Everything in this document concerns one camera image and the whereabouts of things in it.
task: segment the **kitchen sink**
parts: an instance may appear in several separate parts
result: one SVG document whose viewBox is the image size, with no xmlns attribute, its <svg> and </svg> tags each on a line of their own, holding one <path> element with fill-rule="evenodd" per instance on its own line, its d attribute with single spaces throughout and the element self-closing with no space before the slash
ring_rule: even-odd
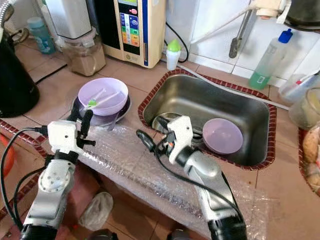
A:
<svg viewBox="0 0 320 240">
<path fill-rule="evenodd" d="M 243 92 L 253 92 L 240 88 Z M 269 134 L 271 108 L 275 107 L 226 92 L 196 77 L 173 74 L 162 78 L 138 111 L 142 122 L 149 127 L 155 117 L 167 112 L 189 116 L 196 132 L 201 132 L 210 119 L 223 118 L 233 122 L 243 135 L 243 145 L 237 152 L 218 155 L 210 152 L 201 140 L 194 141 L 193 145 L 239 167 L 253 170 L 266 167 L 274 159 L 274 141 L 271 140 L 275 138 L 275 133 Z"/>
</svg>

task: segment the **countertop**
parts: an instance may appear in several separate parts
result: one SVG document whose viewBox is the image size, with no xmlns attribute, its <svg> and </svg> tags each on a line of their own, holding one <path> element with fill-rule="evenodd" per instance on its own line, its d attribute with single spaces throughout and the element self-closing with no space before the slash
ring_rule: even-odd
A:
<svg viewBox="0 0 320 240">
<path fill-rule="evenodd" d="M 16 47 L 16 54 L 25 64 L 36 82 L 65 64 L 61 53 L 42 55 L 31 39 Z M 142 129 L 159 138 L 154 131 L 145 128 L 138 117 L 138 106 L 154 85 L 167 72 L 166 65 L 159 62 L 153 69 L 146 69 L 131 63 L 106 58 L 106 66 L 91 77 L 84 77 L 63 68 L 38 84 L 40 100 L 23 116 L 3 118 L 12 126 L 21 129 L 47 125 L 69 114 L 71 104 L 80 87 L 86 82 L 113 77 L 125 82 L 129 89 L 132 106 L 121 124 L 131 129 Z M 248 80 L 225 72 L 214 70 L 192 62 L 184 65 L 197 73 L 248 87 Z M 278 89 L 268 86 L 261 91 L 271 100 L 279 102 Z M 311 191 L 299 171 L 298 128 L 290 122 L 285 110 L 277 110 L 275 161 L 265 169 L 248 171 L 230 163 L 219 161 L 226 177 L 237 177 L 241 181 L 263 192 L 270 199 L 267 221 L 267 239 L 311 240 L 319 238 L 319 197 Z"/>
</svg>

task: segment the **black kettle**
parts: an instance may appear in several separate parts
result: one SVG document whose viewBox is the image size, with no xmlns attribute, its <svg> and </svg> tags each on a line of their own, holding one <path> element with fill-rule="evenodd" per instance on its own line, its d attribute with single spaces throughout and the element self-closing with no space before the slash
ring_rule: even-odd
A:
<svg viewBox="0 0 320 240">
<path fill-rule="evenodd" d="M 0 42 L 0 118 L 20 116 L 40 97 L 34 81 L 5 39 Z"/>
</svg>

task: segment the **purple bowl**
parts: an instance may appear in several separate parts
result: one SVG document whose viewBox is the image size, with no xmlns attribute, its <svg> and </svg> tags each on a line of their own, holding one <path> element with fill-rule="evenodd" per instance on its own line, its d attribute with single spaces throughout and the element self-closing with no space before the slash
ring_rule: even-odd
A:
<svg viewBox="0 0 320 240">
<path fill-rule="evenodd" d="M 202 130 L 205 145 L 217 154 L 232 154 L 244 142 L 240 129 L 231 121 L 214 118 L 207 121 Z"/>
</svg>

